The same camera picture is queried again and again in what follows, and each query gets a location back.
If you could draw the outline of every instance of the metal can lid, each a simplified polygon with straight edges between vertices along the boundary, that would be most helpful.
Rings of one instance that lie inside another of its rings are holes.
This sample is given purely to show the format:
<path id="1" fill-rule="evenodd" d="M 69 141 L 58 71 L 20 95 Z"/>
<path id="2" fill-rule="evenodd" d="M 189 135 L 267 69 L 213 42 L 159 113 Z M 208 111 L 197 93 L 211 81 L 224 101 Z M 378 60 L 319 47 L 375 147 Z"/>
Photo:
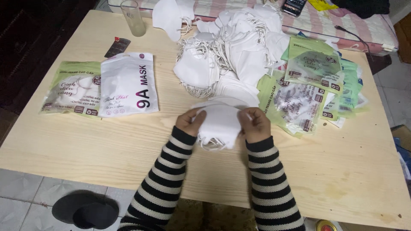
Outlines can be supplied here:
<path id="1" fill-rule="evenodd" d="M 333 223 L 327 220 L 319 220 L 315 225 L 316 231 L 337 231 L 337 228 Z"/>

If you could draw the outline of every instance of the black slipper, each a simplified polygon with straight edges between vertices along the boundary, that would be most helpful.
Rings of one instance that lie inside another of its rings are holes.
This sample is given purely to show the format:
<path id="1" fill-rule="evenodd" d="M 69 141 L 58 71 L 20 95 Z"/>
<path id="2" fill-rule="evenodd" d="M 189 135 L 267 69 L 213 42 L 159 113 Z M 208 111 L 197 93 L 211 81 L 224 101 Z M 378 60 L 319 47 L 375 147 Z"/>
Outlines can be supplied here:
<path id="1" fill-rule="evenodd" d="M 103 195 L 80 190 L 60 198 L 51 213 L 57 220 L 81 229 L 106 229 L 117 220 L 118 205 Z"/>

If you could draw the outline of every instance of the drinking glass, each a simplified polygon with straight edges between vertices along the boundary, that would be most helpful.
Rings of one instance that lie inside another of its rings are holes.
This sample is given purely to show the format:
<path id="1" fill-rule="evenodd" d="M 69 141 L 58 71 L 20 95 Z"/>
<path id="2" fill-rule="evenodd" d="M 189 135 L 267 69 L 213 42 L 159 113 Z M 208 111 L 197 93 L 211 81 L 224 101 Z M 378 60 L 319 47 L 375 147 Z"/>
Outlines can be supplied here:
<path id="1" fill-rule="evenodd" d="M 143 36 L 145 34 L 145 26 L 140 15 L 139 4 L 134 0 L 125 0 L 121 3 L 120 8 L 123 11 L 131 33 L 136 37 Z"/>

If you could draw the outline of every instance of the mattress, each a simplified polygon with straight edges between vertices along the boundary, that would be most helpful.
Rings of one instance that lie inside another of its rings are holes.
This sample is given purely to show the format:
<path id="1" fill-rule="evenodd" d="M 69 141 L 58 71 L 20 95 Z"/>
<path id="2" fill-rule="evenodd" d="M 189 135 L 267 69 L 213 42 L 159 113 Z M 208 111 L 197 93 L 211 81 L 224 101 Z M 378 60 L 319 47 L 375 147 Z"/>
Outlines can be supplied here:
<path id="1" fill-rule="evenodd" d="M 139 0 L 142 17 L 151 18 L 152 9 L 159 0 Z M 273 4 L 280 7 L 284 0 Z M 122 0 L 108 0 L 110 9 L 115 13 L 122 13 Z M 253 7 L 263 0 L 196 0 L 194 4 L 195 21 L 214 21 L 224 10 Z M 349 33 L 336 30 L 335 25 L 358 35 L 364 40 L 375 55 L 386 55 L 398 50 L 398 40 L 388 15 L 376 14 L 368 19 L 361 19 L 345 9 L 317 11 L 307 2 L 301 15 L 295 18 L 283 13 L 282 29 L 285 33 L 296 35 L 302 31 L 307 37 L 319 40 L 331 40 L 338 48 L 368 52 L 368 48 L 359 39 Z"/>

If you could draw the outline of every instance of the wooden table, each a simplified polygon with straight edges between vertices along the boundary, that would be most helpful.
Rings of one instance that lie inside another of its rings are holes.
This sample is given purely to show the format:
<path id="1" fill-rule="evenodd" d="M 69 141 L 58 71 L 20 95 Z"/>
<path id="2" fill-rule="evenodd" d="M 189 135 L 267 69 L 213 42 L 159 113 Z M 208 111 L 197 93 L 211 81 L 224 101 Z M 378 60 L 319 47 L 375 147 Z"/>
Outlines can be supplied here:
<path id="1" fill-rule="evenodd" d="M 153 28 L 151 19 L 144 21 L 147 33 L 137 38 L 123 15 L 88 13 L 1 147 L 0 168 L 137 189 L 176 117 L 205 100 L 190 96 L 173 73 L 179 46 Z M 104 120 L 38 115 L 60 62 L 103 61 L 114 37 L 131 40 L 127 51 L 153 53 L 160 112 Z M 321 120 L 316 134 L 302 139 L 272 127 L 292 192 L 303 216 L 411 229 L 410 197 L 367 59 L 364 53 L 341 52 L 362 66 L 371 111 L 347 120 L 342 129 Z M 222 152 L 196 148 L 182 197 L 249 208 L 246 164 L 242 145 Z"/>

